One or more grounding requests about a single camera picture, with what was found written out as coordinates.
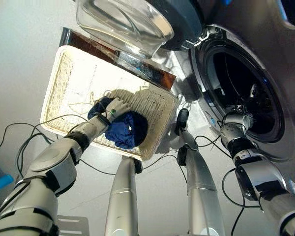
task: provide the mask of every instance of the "blue cloth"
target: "blue cloth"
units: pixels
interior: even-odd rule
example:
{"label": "blue cloth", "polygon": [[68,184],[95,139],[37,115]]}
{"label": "blue cloth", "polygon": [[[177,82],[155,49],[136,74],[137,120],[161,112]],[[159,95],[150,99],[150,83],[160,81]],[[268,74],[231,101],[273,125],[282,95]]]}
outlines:
{"label": "blue cloth", "polygon": [[97,102],[88,112],[88,119],[93,118],[96,113],[103,113],[105,112],[106,107],[108,106],[108,104],[113,101],[113,98],[108,98],[108,97],[103,97],[100,100],[100,103]]}
{"label": "blue cloth", "polygon": [[[104,108],[113,98],[103,97],[101,104],[96,103],[88,113],[91,119],[96,113],[105,112]],[[140,145],[148,133],[148,121],[141,114],[130,111],[117,117],[105,132],[106,139],[115,142],[115,145],[123,149],[132,149]]]}

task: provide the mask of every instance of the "white floor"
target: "white floor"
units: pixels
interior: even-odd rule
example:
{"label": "white floor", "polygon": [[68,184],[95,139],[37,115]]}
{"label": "white floor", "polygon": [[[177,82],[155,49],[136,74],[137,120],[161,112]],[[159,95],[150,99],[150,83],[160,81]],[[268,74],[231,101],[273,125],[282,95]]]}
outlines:
{"label": "white floor", "polygon": [[[75,22],[75,2],[72,0],[27,3],[0,1],[0,139],[4,128],[12,122],[39,122],[62,27],[82,32]],[[170,64],[166,66],[178,75],[178,82],[183,80],[184,75],[179,68]],[[175,88],[174,85],[173,92],[178,95],[179,90]],[[192,104],[185,103],[186,95],[191,94],[179,95],[179,109],[187,107],[190,111],[189,131],[195,136],[201,134],[214,139],[216,134],[210,130],[200,106],[196,101]],[[13,177],[16,176],[14,156],[29,132],[30,129],[23,126],[9,129],[0,149],[0,168]],[[199,145],[206,143],[201,139],[198,141]],[[40,139],[31,144],[26,153],[25,169],[45,146]],[[145,162],[144,166],[170,149],[178,148],[177,139],[169,131],[157,154]],[[202,148],[200,152],[211,169],[218,188],[226,233],[230,235],[240,208],[230,204],[222,195],[221,180],[234,165],[217,148],[211,148]],[[84,160],[96,168],[110,173],[117,170],[120,158],[119,155],[94,147],[90,147],[83,156]],[[77,171],[74,186],[59,197],[59,214],[87,217],[90,235],[103,235],[113,176],[96,172],[83,163],[77,166]],[[141,236],[170,236],[188,232],[186,183],[174,158],[166,157],[137,175],[136,185]],[[0,190],[0,203],[12,188],[11,184]],[[230,175],[226,181],[226,188],[234,200],[241,202],[234,175]],[[260,210],[248,209],[244,211],[235,235],[272,236],[274,233]]]}

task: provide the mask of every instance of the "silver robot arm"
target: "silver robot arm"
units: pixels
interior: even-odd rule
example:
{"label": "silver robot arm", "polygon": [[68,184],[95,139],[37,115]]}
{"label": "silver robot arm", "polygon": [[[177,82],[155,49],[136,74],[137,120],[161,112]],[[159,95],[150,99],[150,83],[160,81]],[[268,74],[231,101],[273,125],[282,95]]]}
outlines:
{"label": "silver robot arm", "polygon": [[246,138],[252,124],[253,119],[247,115],[236,112],[227,115],[221,128],[222,144],[232,156],[245,198],[259,201],[278,235],[295,236],[295,194],[287,191],[282,174],[270,161],[275,157]]}
{"label": "silver robot arm", "polygon": [[107,117],[98,114],[62,139],[49,145],[30,165],[24,179],[0,207],[0,236],[57,236],[57,196],[67,191],[77,176],[75,165],[89,144],[105,132],[118,116],[130,110],[115,98]]}

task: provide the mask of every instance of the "clear lid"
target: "clear lid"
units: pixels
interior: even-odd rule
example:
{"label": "clear lid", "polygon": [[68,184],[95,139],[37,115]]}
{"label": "clear lid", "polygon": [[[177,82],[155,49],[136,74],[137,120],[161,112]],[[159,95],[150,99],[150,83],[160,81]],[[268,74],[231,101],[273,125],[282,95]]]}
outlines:
{"label": "clear lid", "polygon": [[146,59],[174,36],[165,17],[145,0],[80,0],[77,22],[96,38]]}

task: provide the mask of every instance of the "wicker basket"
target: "wicker basket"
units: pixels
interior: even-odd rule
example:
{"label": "wicker basket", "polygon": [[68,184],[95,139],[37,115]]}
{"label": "wicker basket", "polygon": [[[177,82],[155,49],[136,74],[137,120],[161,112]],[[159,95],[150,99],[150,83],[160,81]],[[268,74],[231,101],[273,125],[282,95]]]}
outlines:
{"label": "wicker basket", "polygon": [[[147,118],[147,137],[131,150],[116,147],[104,134],[92,145],[139,160],[150,159],[177,108],[177,99],[169,92],[77,48],[62,46],[58,49],[40,121],[46,122],[66,114],[87,118],[95,101],[104,95],[120,97],[131,110]],[[79,117],[65,116],[47,122],[43,127],[65,135],[81,122],[83,119]]]}

